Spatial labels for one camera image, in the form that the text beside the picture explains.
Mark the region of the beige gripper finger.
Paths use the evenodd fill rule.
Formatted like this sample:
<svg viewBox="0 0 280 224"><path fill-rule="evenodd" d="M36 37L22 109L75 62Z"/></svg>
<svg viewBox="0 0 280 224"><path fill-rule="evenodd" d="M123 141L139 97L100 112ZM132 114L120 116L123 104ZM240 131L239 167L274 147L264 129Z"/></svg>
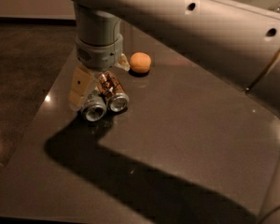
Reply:
<svg viewBox="0 0 280 224"><path fill-rule="evenodd" d="M78 65L75 68L68 96L68 103L72 110L78 111L83 106L96 83L95 75L90 69L83 65Z"/></svg>
<svg viewBox="0 0 280 224"><path fill-rule="evenodd" d="M115 66L117 68L123 69L125 71L130 70L130 64L129 64L128 59L127 59L127 57L124 53L120 54L118 61L115 63Z"/></svg>

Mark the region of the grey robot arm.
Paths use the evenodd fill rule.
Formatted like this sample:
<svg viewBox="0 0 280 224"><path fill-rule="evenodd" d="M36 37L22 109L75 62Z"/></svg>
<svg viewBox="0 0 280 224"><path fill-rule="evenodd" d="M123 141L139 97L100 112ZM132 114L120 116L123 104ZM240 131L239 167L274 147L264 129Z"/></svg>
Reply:
<svg viewBox="0 0 280 224"><path fill-rule="evenodd" d="M244 91L280 119L280 14L231 0L72 0L77 57L70 104L119 60L122 21Z"/></svg>

